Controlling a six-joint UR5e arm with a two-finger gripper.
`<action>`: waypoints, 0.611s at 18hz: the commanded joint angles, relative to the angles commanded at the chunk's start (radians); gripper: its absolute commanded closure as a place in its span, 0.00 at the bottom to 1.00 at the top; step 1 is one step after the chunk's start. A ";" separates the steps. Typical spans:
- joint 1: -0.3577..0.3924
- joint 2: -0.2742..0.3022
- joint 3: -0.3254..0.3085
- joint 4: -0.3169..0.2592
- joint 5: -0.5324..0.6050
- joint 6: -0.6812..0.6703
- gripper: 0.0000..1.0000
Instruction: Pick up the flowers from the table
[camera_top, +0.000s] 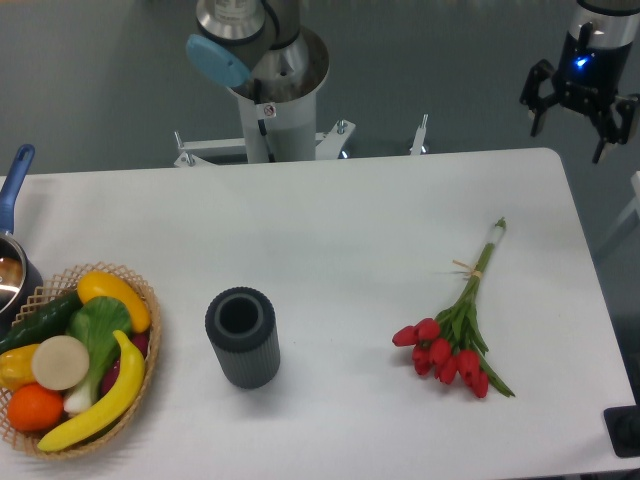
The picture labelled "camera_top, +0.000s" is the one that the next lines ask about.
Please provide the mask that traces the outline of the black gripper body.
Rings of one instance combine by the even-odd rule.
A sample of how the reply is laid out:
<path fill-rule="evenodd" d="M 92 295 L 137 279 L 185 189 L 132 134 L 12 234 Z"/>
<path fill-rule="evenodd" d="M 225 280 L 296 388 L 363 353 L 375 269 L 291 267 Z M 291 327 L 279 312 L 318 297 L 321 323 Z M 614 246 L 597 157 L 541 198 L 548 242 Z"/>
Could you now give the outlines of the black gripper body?
<path fill-rule="evenodd" d="M 630 43 L 608 36 L 595 20 L 580 21 L 567 33 L 552 84 L 567 109 L 605 116 L 614 104 Z"/>

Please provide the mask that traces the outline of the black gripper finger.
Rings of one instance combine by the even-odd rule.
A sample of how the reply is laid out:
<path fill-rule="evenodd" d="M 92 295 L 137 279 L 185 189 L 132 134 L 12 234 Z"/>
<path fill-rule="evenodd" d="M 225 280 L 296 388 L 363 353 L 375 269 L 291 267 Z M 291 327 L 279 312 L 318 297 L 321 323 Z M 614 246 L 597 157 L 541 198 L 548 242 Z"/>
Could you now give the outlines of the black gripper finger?
<path fill-rule="evenodd" d="M 532 115 L 531 137 L 536 137 L 541 132 L 547 111 L 558 103 L 554 86 L 551 87 L 550 94 L 546 96 L 540 94 L 543 83 L 551 80 L 555 73 L 556 70 L 552 64 L 542 59 L 531 67 L 524 83 L 519 102 L 525 105 Z"/>
<path fill-rule="evenodd" d="M 610 145 L 624 145 L 635 134 L 639 122 L 639 95 L 617 96 L 607 108 L 597 108 L 592 121 L 599 140 L 592 157 L 598 164 Z"/>

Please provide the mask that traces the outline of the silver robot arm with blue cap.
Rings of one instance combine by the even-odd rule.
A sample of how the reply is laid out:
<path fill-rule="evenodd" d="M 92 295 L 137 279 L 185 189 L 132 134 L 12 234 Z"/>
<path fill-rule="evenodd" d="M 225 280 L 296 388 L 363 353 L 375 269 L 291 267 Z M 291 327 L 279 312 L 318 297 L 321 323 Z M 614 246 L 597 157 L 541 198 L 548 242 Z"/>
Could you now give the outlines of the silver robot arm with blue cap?
<path fill-rule="evenodd" d="M 327 47 L 300 12 L 299 1 L 199 1 L 187 57 L 207 79 L 255 103 L 300 99 L 329 72 Z"/>

